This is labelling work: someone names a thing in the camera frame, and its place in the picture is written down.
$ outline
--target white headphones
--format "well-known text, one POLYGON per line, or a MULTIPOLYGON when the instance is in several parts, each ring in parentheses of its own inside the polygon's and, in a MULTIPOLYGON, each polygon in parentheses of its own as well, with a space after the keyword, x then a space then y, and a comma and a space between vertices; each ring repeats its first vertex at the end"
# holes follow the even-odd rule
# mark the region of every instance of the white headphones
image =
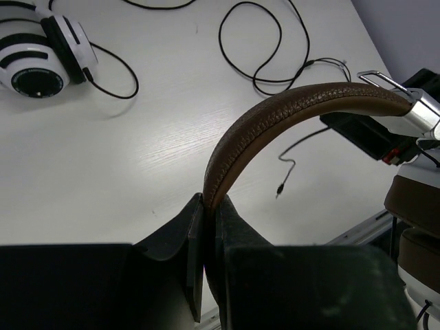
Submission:
POLYGON ((0 83, 31 98, 48 98, 70 82, 93 82, 98 59, 79 22, 18 1, 0 1, 35 11, 46 37, 18 33, 0 39, 0 83))

